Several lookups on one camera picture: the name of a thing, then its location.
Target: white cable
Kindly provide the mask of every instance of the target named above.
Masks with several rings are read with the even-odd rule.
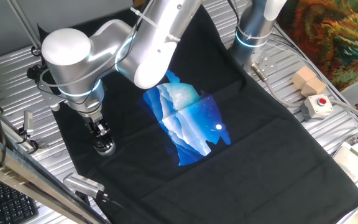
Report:
[[[150,0],[150,2],[148,3],[148,5],[146,6],[146,8],[144,9],[144,12],[146,12],[150,5],[153,3],[154,0]],[[133,26],[132,30],[129,32],[129,35],[127,37],[130,38],[131,36],[133,36],[133,32],[135,32],[137,25],[141,22],[142,17],[139,17],[139,19],[137,20],[136,24]],[[89,72],[87,75],[74,80],[72,82],[68,82],[68,83],[61,83],[61,84],[49,84],[47,82],[44,81],[44,75],[46,74],[47,71],[49,71],[49,69],[43,71],[40,75],[40,82],[41,84],[48,86],[48,87],[64,87],[64,86],[68,86],[68,85],[72,85],[72,84],[76,84],[80,81],[85,80],[86,78],[89,78],[91,76],[93,76],[96,72],[98,72],[100,69],[102,69],[104,66],[106,66],[111,60],[115,59],[115,54],[112,54],[105,62],[103,62],[99,67],[95,68],[92,72]]]
[[[344,103],[342,101],[339,101],[339,100],[330,100],[332,103],[335,103],[337,105],[341,105],[343,106],[344,108],[346,109],[349,109],[351,112],[353,112],[354,114],[358,115],[358,110],[356,108],[354,108],[353,106],[351,105],[348,105],[347,103]]]
[[[237,13],[237,15],[239,14],[239,9],[238,9],[238,7],[237,7],[237,1],[236,0],[233,0],[233,2],[234,2],[234,6],[236,7],[236,13]]]
[[[144,21],[148,22],[150,25],[154,26],[156,29],[161,30],[165,33],[165,35],[170,39],[170,40],[174,40],[177,42],[180,42],[180,38],[175,37],[174,35],[170,34],[168,31],[163,30],[162,28],[160,28],[155,22],[153,22],[151,19],[149,19],[148,17],[146,17],[145,15],[143,15],[143,13],[141,13],[139,10],[134,9],[133,7],[131,7],[131,11],[134,12],[137,16],[140,16],[141,18],[144,19]]]
[[[270,44],[270,43],[268,43],[268,42],[267,42],[266,44],[267,44],[267,45],[270,45],[270,46],[272,46],[272,47],[275,47],[275,48],[277,48],[277,49],[283,50],[283,51],[285,51],[285,52],[293,53],[293,54],[299,56],[299,59],[300,59],[300,60],[302,60],[302,61],[304,61],[304,62],[307,62],[309,65],[312,65],[312,66],[313,66],[313,64],[312,64],[311,62],[309,62],[308,60],[306,60],[306,59],[304,59],[304,58],[301,58],[300,55],[297,54],[297,53],[294,52],[294,51],[291,51],[291,50],[288,50],[288,49],[283,49],[283,48],[281,48],[281,47],[279,47],[279,46],[276,46],[276,45],[274,45],[274,44]]]
[[[289,103],[283,99],[281,99],[276,92],[273,90],[273,87],[270,85],[270,82],[268,80],[265,81],[267,88],[270,90],[271,94],[274,96],[274,98],[279,101],[281,104],[287,107],[300,107],[302,103]]]

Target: slotted aluminum table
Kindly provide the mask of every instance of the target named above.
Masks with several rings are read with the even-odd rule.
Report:
[[[236,1],[240,15],[248,4],[247,0]],[[225,0],[205,0],[203,5],[212,17],[222,42],[228,46],[234,39],[237,22],[229,4]],[[270,43],[286,49],[284,45]],[[303,97],[293,86],[291,78],[298,69],[305,66],[305,63],[297,55],[282,49],[270,45],[265,49],[265,54],[275,64],[275,72],[268,73],[269,80],[284,100],[301,101]],[[33,157],[59,180],[63,180],[69,173],[76,172],[76,169],[50,108],[34,81],[26,76],[27,69],[37,63],[40,63],[40,59],[31,54],[30,47],[0,57],[0,106],[4,109],[5,118],[16,128],[22,126],[24,110],[34,112],[35,133],[31,139],[43,139],[48,143],[48,149],[40,149]],[[258,82],[267,90],[264,83]],[[326,94],[332,97],[332,93],[327,91]],[[334,106],[331,116],[314,123],[306,123],[298,108],[289,110],[328,153],[334,152],[343,141],[358,132],[358,122],[338,105]],[[29,223],[71,222],[40,203],[37,203],[37,206],[39,216]],[[93,200],[91,206],[105,217]]]

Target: robotic arm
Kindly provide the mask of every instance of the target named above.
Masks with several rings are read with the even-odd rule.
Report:
[[[242,13],[230,52],[248,74],[253,73],[253,63],[262,61],[261,53],[286,1],[252,0],[252,5]]]
[[[46,83],[42,74],[41,86],[60,90],[69,107],[83,117],[102,156],[114,153],[116,146],[101,113],[101,78],[116,70],[139,88],[155,86],[200,4],[201,0],[151,0],[140,14],[144,21],[138,30],[111,20],[90,38],[75,29],[60,29],[44,40],[42,55],[56,85]],[[58,110],[61,100],[49,100]]]

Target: metal bracket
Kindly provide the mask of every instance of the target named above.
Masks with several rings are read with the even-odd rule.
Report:
[[[62,94],[55,95],[50,93],[50,89],[47,86],[39,84],[39,88],[41,90],[40,93],[42,97],[45,99],[52,111],[58,111],[60,109],[60,103],[66,102],[66,100],[61,96]]]
[[[275,61],[266,53],[262,52],[262,61],[258,63],[259,68],[262,72],[264,72],[267,76],[269,74],[273,74],[277,71],[277,65]],[[257,76],[255,72],[249,74],[255,81],[259,81],[260,78]]]
[[[38,148],[39,149],[47,149],[48,148],[48,143],[46,141],[40,141],[41,139],[37,140],[37,144],[38,144]]]

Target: wooden block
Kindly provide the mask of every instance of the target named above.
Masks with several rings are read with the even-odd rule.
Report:
[[[316,74],[310,70],[310,68],[305,66],[295,73],[291,81],[296,85],[296,87],[302,90],[305,83],[314,77],[316,77]]]
[[[326,87],[327,85],[325,83],[320,81],[320,79],[318,79],[317,77],[314,77],[305,83],[301,94],[305,97],[322,94],[324,93]]]
[[[358,213],[355,214],[352,219],[350,219],[349,221],[347,221],[346,224],[358,224]]]

